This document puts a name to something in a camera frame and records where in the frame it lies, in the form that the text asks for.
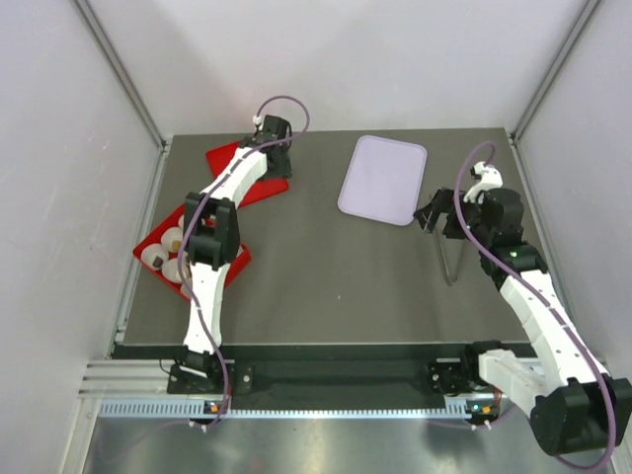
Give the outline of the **red chocolate box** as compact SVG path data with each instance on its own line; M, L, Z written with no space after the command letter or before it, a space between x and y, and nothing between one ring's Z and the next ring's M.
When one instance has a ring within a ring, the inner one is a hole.
M187 245L183 246L185 207L180 205L149 232L132 254L148 271L183 298L191 300L191 292L185 288L186 282L201 298L202 283L193 281L191 270L200 264L209 265L213 270L213 256L216 254L216 250L211 248L214 226L214 214L203 212L197 229L192 232Z

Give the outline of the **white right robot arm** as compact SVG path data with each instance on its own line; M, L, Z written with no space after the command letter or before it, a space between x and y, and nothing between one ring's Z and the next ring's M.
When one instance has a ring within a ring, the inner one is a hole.
M614 378L580 338L557 297L548 266L523 238L519 193L499 188L475 203L440 189L414 216L426 233L446 218L448 239L468 240L483 272L517 317L541 366L535 372L499 341L467 346L463 383L499 388L527 416L534 437L551 456L620 445L631 417L631 383Z

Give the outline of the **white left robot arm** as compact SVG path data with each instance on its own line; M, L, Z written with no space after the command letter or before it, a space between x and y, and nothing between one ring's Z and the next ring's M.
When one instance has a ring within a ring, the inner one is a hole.
M220 351L220 318L224 286L242 249L238 208L251 188L292 174L289 121L256 114L254 124L254 133L238 142L212 183L188 194L184 202L177 270L189 272L183 284L190 296L190 317L184 353L176 357L171 376L193 393L218 394L230 386Z

